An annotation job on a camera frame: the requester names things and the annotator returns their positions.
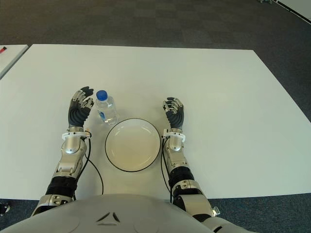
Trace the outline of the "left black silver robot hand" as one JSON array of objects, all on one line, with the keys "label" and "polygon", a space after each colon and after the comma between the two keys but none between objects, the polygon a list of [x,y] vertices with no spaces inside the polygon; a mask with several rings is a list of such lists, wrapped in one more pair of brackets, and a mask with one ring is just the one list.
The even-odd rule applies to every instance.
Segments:
[{"label": "left black silver robot hand", "polygon": [[69,127],[83,127],[94,105],[91,97],[94,89],[85,86],[75,92],[71,98],[68,111]]}]

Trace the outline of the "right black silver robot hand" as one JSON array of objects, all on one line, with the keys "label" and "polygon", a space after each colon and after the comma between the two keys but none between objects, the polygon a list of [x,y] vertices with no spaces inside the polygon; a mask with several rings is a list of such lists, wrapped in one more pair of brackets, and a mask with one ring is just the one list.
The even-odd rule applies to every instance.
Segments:
[{"label": "right black silver robot hand", "polygon": [[184,105],[174,97],[168,97],[163,101],[163,110],[172,129],[182,130],[184,123]]}]

